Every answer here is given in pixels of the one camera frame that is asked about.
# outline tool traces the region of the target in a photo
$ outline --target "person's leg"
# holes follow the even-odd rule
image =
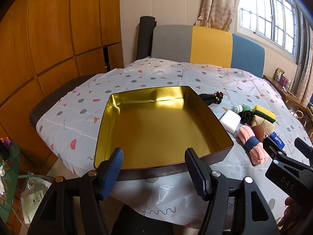
[[[155,220],[138,214],[128,205],[124,204],[111,235],[173,235],[171,223]]]

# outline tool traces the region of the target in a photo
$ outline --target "metal bolt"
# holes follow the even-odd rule
[[[88,172],[88,176],[90,177],[94,177],[97,175],[97,172],[95,170],[91,170],[90,172]]]
[[[58,177],[56,177],[56,179],[55,179],[55,182],[58,182],[58,183],[60,183],[60,182],[62,182],[63,181],[63,177],[62,176],[58,176]]]
[[[253,179],[251,177],[245,177],[245,181],[247,183],[252,183],[253,182]]]
[[[212,175],[214,176],[214,177],[219,177],[220,175],[221,175],[221,173],[219,172],[219,171],[217,171],[217,170],[214,170],[214,171],[212,171]]]

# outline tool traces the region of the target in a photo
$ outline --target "gold metal tray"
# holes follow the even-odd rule
[[[192,147],[209,164],[222,161],[234,143],[217,117],[189,86],[138,89],[112,94],[98,135],[94,166],[120,147],[118,180],[186,171]]]

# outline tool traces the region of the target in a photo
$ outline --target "glass table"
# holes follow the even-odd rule
[[[7,164],[10,169],[4,175],[4,179],[7,184],[7,202],[0,205],[0,217],[4,223],[8,221],[11,213],[20,165],[20,148],[17,142],[12,141],[8,149],[10,156],[7,160]]]

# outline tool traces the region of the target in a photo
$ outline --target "beige cloth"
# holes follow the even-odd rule
[[[271,122],[267,121],[266,119],[264,119],[262,117],[254,115],[252,118],[251,127],[256,126],[256,125],[262,125],[264,128],[264,132],[267,135],[271,135],[275,130],[274,124],[272,124]]]
[[[203,0],[196,26],[229,31],[239,0]]]
[[[301,99],[305,105],[308,105],[313,93],[313,31],[310,28],[310,50],[309,61],[302,71],[301,79],[297,89],[297,98]]]

